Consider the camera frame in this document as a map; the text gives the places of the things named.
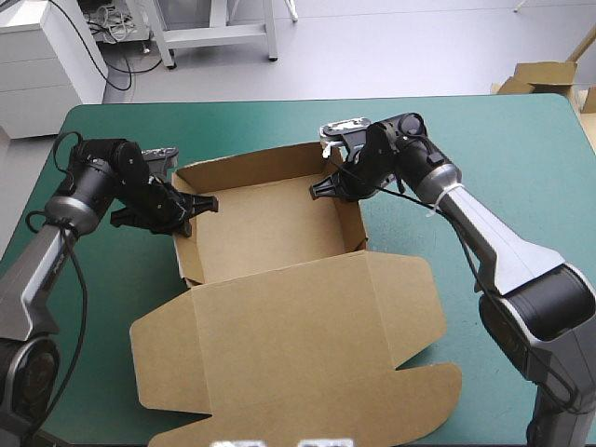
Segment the white drawer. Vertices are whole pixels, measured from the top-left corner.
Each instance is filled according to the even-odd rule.
[[[72,86],[0,92],[0,127],[10,138],[53,135],[81,101]]]
[[[0,63],[0,91],[69,84],[70,80],[58,59]]]
[[[0,33],[0,63],[55,58],[42,30]]]

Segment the box flap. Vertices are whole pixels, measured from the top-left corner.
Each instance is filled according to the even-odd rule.
[[[579,119],[592,149],[596,152],[596,114],[581,114]]]
[[[192,293],[214,413],[394,368],[365,251]]]
[[[398,367],[445,334],[445,316],[427,261],[374,251],[366,257],[392,364]]]
[[[307,143],[180,169],[175,185],[216,196],[220,207],[191,221],[192,237],[174,238],[183,278],[225,281],[365,248],[357,202],[310,196],[328,167],[320,144]]]
[[[197,193],[276,182],[323,171],[318,142],[306,142],[239,156],[200,161],[177,170]]]
[[[426,262],[358,251],[194,287],[131,339],[143,405],[224,415],[368,383],[444,331]]]
[[[135,321],[130,328],[139,401],[146,408],[209,413],[192,293]]]
[[[526,62],[515,66],[514,77],[526,84],[571,86],[576,76],[575,62]]]
[[[581,109],[582,114],[596,114],[596,86],[592,86],[588,90],[588,96]]]
[[[450,363],[384,372],[215,415],[157,435],[149,447],[209,447],[223,440],[295,447],[307,439],[352,439],[364,447],[401,445],[439,427],[454,410],[460,390],[461,372]]]
[[[534,86],[526,84],[525,82],[510,76],[507,81],[498,89],[497,95],[511,95],[521,93],[532,93]]]

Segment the white cabinet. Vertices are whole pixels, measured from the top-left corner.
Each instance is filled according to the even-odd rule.
[[[76,1],[57,3],[107,75]],[[0,127],[10,138],[58,133],[73,107],[101,103],[104,90],[105,80],[54,5],[24,0],[0,12]]]

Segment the white cable tie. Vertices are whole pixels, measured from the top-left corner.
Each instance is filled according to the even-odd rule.
[[[460,187],[463,188],[464,185],[461,184],[461,183],[453,183],[453,184],[450,184],[449,186],[447,186],[445,189],[443,189],[440,192],[439,196],[437,197],[437,201],[432,206],[432,210],[427,213],[427,217],[432,217],[435,214],[437,214],[437,208],[439,207],[439,204],[443,200],[443,198],[445,196],[447,196],[449,193],[451,193],[454,189],[457,189],[457,188],[460,188]]]
[[[327,159],[331,156],[333,147],[340,147],[343,145],[343,142],[325,142],[325,147],[323,147],[323,158]]]

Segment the cardboard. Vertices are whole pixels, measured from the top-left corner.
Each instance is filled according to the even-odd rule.
[[[525,62],[515,66],[513,77],[533,86],[571,86],[576,69],[576,62]]]
[[[454,409],[461,372],[393,370],[444,332],[416,257],[357,251],[196,286],[130,333],[142,405],[212,417],[150,446],[415,440]]]
[[[535,87],[522,82],[515,77],[510,76],[505,83],[500,86],[497,90],[497,95],[512,95],[512,94],[523,94],[523,93],[532,93]]]
[[[365,248],[358,203],[308,192],[329,171],[317,142],[178,169],[174,186],[220,202],[219,213],[193,219],[192,237],[174,238],[181,276],[224,281]]]
[[[515,74],[496,92],[499,95],[520,93],[557,93],[576,108],[573,92],[577,63],[523,62],[515,66]]]
[[[596,86],[592,86],[588,90],[588,95],[584,101],[584,106],[581,109],[582,114],[596,114]]]

